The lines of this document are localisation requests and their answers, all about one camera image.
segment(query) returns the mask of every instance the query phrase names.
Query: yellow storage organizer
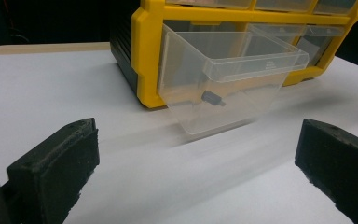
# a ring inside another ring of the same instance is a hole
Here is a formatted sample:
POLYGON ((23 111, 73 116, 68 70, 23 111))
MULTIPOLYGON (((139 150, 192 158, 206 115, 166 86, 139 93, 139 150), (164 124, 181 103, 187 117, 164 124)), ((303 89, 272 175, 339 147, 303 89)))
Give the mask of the yellow storage organizer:
MULTIPOLYGON (((319 52, 322 55, 316 63, 291 72, 283 85, 321 75, 358 21, 358 0, 132 0, 112 7, 112 52, 137 97, 149 108, 165 105, 158 94, 165 21, 190 21, 193 25, 232 22, 239 32, 246 31, 249 23, 307 25, 304 29, 311 31, 318 26, 341 29, 342 34, 332 35, 319 52)), ((301 35, 291 41, 301 49, 301 35)))

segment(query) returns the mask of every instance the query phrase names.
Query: white surface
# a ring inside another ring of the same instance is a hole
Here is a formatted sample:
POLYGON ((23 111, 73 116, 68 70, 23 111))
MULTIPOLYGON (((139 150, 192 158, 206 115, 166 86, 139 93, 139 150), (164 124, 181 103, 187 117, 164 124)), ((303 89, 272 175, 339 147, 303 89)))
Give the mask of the white surface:
POLYGON ((358 135, 358 66, 335 58, 257 122, 188 141, 147 110, 110 51, 0 56, 0 184, 67 123, 94 117, 101 164, 65 223, 351 223, 294 165, 304 118, 358 135))

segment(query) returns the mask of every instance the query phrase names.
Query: small drawer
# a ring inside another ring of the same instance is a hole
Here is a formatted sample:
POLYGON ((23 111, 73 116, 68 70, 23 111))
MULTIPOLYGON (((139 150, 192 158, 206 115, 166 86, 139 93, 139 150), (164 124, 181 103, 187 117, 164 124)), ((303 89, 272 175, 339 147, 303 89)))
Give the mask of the small drawer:
POLYGON ((255 9, 306 12, 312 0, 257 0, 255 9))
POLYGON ((308 66, 314 66, 319 62, 333 38, 343 35, 343 27, 309 25, 296 46, 309 54, 308 66))
POLYGON ((163 28, 158 93, 191 134, 235 125, 265 113, 306 52, 247 32, 175 32, 163 28))
POLYGON ((348 15, 356 0, 319 0, 314 14, 348 15))
POLYGON ((246 9, 250 6, 252 0, 166 0, 166 2, 176 5, 246 9))
POLYGON ((321 59, 324 51, 336 36, 344 35, 344 28, 337 26, 320 25, 289 25, 253 23, 264 35, 271 35, 292 44, 296 38, 296 47, 307 52, 310 56, 308 66, 315 66, 321 59))

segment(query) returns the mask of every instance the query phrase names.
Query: small metal part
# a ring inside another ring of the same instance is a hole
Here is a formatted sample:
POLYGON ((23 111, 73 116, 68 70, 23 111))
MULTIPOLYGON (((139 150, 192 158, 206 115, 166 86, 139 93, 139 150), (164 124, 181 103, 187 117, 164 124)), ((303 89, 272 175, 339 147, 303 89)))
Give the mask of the small metal part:
POLYGON ((201 99, 202 99, 202 101, 208 102, 211 105, 221 105, 221 106, 226 105, 226 103, 222 101, 222 97, 216 95, 215 93, 213 93, 211 91, 205 91, 201 95, 201 99))

